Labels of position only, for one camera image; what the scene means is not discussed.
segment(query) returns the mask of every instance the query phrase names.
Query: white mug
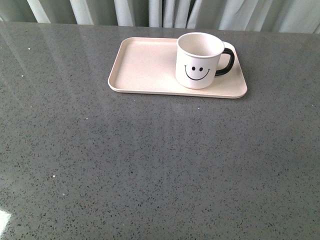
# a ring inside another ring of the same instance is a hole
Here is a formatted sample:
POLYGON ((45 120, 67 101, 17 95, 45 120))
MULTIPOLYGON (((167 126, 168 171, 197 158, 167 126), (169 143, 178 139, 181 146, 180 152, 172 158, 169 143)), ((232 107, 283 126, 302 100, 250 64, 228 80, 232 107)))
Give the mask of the white mug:
POLYGON ((180 36, 176 42, 176 80, 190 89, 208 87, 215 76, 228 73, 234 65, 235 54, 216 36, 191 32, 180 36), (229 54, 228 65, 217 70, 221 54, 229 54))

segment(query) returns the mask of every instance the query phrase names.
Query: beige tray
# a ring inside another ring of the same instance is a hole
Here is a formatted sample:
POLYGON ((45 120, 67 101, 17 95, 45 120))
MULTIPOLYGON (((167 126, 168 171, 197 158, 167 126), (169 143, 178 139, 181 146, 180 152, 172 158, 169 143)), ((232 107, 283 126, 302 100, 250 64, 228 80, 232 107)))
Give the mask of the beige tray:
MULTIPOLYGON (((177 45, 172 38, 131 37, 125 39, 114 61, 108 84, 120 93, 183 95, 208 98, 237 99, 247 92, 247 85, 234 46, 233 68, 218 76, 210 86, 189 89, 175 77, 177 45)), ((223 54, 218 69, 228 64, 229 55, 223 54)))

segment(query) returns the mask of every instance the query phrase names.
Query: black mug handle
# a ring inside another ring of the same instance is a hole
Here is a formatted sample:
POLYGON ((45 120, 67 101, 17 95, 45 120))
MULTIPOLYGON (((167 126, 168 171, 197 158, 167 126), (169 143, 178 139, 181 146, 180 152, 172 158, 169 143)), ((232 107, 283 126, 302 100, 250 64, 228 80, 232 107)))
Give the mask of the black mug handle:
POLYGON ((229 54, 230 60, 228 65, 225 68, 217 70, 215 72, 215 77, 228 73, 232 69, 235 62, 235 54, 230 48, 225 48, 222 54, 229 54))

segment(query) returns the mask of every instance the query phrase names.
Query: white curtain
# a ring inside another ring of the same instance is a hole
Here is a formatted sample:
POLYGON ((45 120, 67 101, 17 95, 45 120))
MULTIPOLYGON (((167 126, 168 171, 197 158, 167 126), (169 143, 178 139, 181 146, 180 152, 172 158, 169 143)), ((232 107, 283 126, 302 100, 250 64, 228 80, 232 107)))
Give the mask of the white curtain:
POLYGON ((0 0, 0 21, 320 33, 320 0, 0 0))

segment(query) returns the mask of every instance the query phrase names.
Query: speckled stone surface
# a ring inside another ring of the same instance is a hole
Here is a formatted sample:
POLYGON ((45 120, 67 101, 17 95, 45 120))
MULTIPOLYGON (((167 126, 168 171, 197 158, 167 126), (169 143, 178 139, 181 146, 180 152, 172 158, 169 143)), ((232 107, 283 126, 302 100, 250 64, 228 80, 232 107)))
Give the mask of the speckled stone surface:
POLYGON ((320 35, 204 31, 239 99, 109 88, 122 40, 190 31, 0 23, 1 239, 320 239, 320 35))

